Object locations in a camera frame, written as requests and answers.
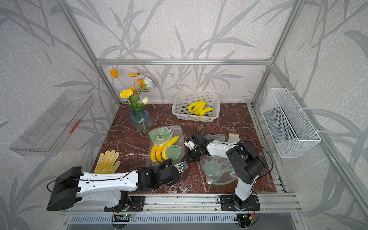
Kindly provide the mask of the zip-top bag with bananas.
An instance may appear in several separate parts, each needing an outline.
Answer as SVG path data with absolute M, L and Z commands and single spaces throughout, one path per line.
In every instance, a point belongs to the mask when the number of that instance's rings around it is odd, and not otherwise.
M 223 140 L 223 137 L 221 137 L 220 141 L 214 139 L 207 146 L 209 155 L 201 157 L 200 165 L 206 176 L 206 184 L 224 186 L 238 179 L 226 155 L 226 151 L 233 146 L 223 142 Z
M 184 157 L 184 132 L 180 125 L 161 126 L 149 132 L 146 166 L 158 169 L 166 160 L 179 164 Z

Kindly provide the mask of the yellow banana taken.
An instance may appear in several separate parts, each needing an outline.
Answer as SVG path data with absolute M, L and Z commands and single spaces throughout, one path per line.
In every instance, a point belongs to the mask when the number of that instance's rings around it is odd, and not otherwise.
M 188 107 L 188 111 L 190 113 L 194 113 L 202 105 L 202 103 L 203 103 L 203 100 L 199 102 L 191 103 Z
M 200 116 L 204 116 L 204 114 L 205 114 L 205 113 L 210 112 L 210 111 L 212 111 L 212 110 L 213 110 L 213 108 L 212 108 L 212 107 L 205 108 L 205 109 L 203 109 L 203 110 L 199 113 L 199 115 L 200 115 Z

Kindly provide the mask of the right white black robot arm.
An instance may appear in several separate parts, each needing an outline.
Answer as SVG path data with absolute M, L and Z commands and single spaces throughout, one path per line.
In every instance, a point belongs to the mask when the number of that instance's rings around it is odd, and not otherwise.
M 238 184 L 233 192 L 233 205 L 244 210 L 250 204 L 253 187 L 265 169 L 266 163 L 249 142 L 221 142 L 207 140 L 201 133 L 195 133 L 185 143 L 186 162 L 199 162 L 204 156 L 218 156 L 230 161 L 238 176 Z

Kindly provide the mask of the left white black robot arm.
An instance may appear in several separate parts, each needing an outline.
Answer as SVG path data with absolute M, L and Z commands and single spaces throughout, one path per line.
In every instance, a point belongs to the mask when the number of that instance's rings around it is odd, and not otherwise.
M 149 192 L 172 186 L 181 180 L 187 163 L 165 160 L 157 170 L 142 167 L 124 173 L 95 174 L 72 167 L 54 180 L 48 211 L 70 209 L 74 204 L 103 205 L 108 211 L 121 211 L 130 204 L 130 192 Z

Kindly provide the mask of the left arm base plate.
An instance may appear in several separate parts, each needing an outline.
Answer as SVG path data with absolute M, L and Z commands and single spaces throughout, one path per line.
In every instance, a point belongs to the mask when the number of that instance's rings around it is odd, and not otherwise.
M 103 210 L 104 212 L 142 212 L 144 203 L 145 203 L 145 196 L 129 196 L 128 201 L 125 204 L 118 204 L 113 208 L 105 207 Z

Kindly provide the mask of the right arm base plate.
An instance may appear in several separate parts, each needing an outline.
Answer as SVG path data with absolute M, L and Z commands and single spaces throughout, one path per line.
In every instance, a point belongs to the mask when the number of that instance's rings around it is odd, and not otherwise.
M 260 201 L 257 195 L 251 194 L 246 200 L 242 201 L 235 194 L 220 195 L 217 199 L 222 211 L 259 211 Z

